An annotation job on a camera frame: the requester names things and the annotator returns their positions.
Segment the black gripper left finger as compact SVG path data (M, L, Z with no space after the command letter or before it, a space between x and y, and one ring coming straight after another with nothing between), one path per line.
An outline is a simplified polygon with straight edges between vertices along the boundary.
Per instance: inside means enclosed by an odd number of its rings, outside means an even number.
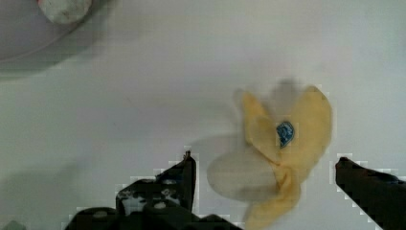
M242 230L217 215L192 212L196 162L183 159L152 179L139 179L121 189L116 206L77 212L64 230Z

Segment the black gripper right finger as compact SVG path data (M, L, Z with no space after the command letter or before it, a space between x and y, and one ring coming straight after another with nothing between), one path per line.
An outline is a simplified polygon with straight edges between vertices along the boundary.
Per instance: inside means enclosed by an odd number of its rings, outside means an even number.
M406 229L405 182L347 157L335 164L336 185L382 230Z

